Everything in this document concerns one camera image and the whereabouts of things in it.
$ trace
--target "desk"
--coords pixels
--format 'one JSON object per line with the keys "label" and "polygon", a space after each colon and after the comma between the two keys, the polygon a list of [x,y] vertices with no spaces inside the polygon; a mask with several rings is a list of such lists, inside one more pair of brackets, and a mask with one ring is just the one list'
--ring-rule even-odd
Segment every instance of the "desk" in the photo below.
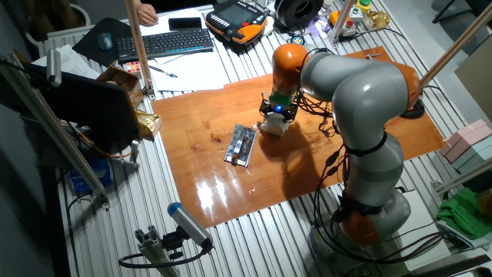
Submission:
{"label": "desk", "polygon": [[[381,0],[373,0],[371,6],[384,10],[391,16]],[[331,9],[334,11],[340,8],[341,2],[337,0]],[[210,7],[204,7],[202,11],[210,11]],[[388,27],[401,32],[397,18],[392,17]],[[39,53],[45,55],[49,48],[75,45],[86,32],[87,28],[80,28],[50,35],[49,40],[42,43]],[[241,55],[234,54],[217,42],[215,50],[221,54],[229,80],[236,82],[271,73],[271,55],[286,38],[274,32],[273,35],[262,38],[255,47],[248,47],[248,52]],[[308,44],[324,47],[319,38],[307,36],[306,41]],[[366,34],[355,41],[342,43],[337,51],[344,55],[379,45],[386,48],[394,61],[414,66],[420,76],[429,68],[420,62],[402,38],[388,32]],[[98,72],[104,70],[94,62],[88,61],[88,64]],[[159,92],[156,96],[167,98],[186,93]],[[453,111],[453,108],[457,109],[439,91],[426,90],[424,104],[442,136],[447,137],[463,126],[461,115]],[[147,98],[141,108],[152,112]],[[145,230],[148,225],[154,224],[163,235],[173,232],[176,227],[166,208],[169,203],[179,201],[179,197],[161,137],[158,136],[154,142],[144,140],[139,151],[137,169],[129,164],[121,166],[119,161],[112,162],[117,184],[108,190],[111,205],[108,211],[100,209],[97,201],[94,207],[90,201],[81,201],[71,208],[68,215],[74,225],[73,248],[65,205],[75,195],[66,189],[66,185],[58,184],[72,276],[77,276],[75,264],[80,276],[158,276],[155,270],[133,271],[118,265],[118,257],[138,252],[134,230]],[[418,190],[430,213],[435,215],[440,201],[430,194],[428,184],[432,179],[446,182],[455,175],[455,171],[445,160],[436,153],[429,153],[404,163],[404,172],[398,185]],[[332,185],[323,190],[322,212],[336,209],[336,195],[341,193],[341,189],[339,185]],[[309,221],[313,219],[312,197],[313,194],[305,195],[208,228],[216,249],[212,255],[178,266],[181,275],[332,276],[325,264],[315,262],[308,246]],[[198,251],[193,242],[185,242],[186,257],[196,255]]]}
{"label": "desk", "polygon": [[[370,53],[391,60],[382,47],[354,54],[365,58]],[[299,109],[282,138],[258,133],[247,169],[224,162],[235,125],[261,124],[261,93],[271,86],[268,74],[224,89],[152,102],[162,117],[161,137],[181,204],[205,227],[314,192],[325,160],[342,145],[339,135],[325,138],[318,131],[322,117]],[[416,120],[393,118],[386,132],[399,140],[405,159],[444,145],[427,114]],[[324,185],[339,183],[341,174],[340,168]]]}

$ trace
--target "glossy wood surface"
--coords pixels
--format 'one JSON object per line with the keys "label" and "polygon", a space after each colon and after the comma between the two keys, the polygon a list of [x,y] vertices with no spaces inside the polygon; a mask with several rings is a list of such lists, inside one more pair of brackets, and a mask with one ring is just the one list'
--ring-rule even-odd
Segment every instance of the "glossy wood surface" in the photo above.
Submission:
{"label": "glossy wood surface", "polygon": [[[374,59],[389,56],[384,52]],[[224,162],[234,126],[261,123],[261,93],[271,86],[271,75],[264,75],[152,102],[163,119],[160,132],[181,203],[205,227],[313,192],[326,158],[340,148],[339,135],[326,138],[317,130],[322,118],[299,109],[284,137],[258,133],[247,169]],[[416,120],[393,118],[386,131],[400,141],[405,159],[443,145],[427,114]],[[338,182],[333,175],[324,185]]]}

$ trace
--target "pen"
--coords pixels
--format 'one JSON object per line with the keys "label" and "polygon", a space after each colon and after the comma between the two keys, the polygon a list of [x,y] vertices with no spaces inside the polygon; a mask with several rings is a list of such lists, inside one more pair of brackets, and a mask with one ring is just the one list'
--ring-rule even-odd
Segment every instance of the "pen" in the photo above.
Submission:
{"label": "pen", "polygon": [[169,72],[165,72],[164,70],[162,70],[160,68],[156,68],[155,66],[149,65],[148,67],[154,69],[157,72],[164,73],[164,74],[166,74],[167,76],[169,76],[171,78],[177,78],[176,75],[174,75],[172,73],[169,73]]}

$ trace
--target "person's hand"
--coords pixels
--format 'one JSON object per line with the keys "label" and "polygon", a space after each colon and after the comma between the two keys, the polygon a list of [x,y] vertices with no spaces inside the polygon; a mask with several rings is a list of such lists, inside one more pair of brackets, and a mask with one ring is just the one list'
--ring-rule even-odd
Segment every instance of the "person's hand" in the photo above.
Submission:
{"label": "person's hand", "polygon": [[149,4],[140,4],[135,6],[138,15],[138,21],[144,26],[156,25],[159,17],[154,10],[154,7]]}

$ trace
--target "pink box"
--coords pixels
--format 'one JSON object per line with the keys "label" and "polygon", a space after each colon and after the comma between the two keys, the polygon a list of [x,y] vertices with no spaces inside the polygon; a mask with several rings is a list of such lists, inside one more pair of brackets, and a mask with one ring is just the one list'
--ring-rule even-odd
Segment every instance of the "pink box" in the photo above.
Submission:
{"label": "pink box", "polygon": [[442,155],[446,155],[453,148],[453,146],[455,146],[465,135],[472,133],[474,130],[477,130],[484,125],[485,121],[483,121],[482,119],[478,119],[470,125],[459,129],[458,132],[455,132],[450,138],[447,139],[446,145],[443,146],[443,148],[440,149],[439,152]]}
{"label": "pink box", "polygon": [[465,153],[472,145],[481,142],[492,135],[492,130],[487,125],[484,125],[471,133],[463,136],[460,141],[451,147],[451,150],[444,156],[449,162],[455,162]]}

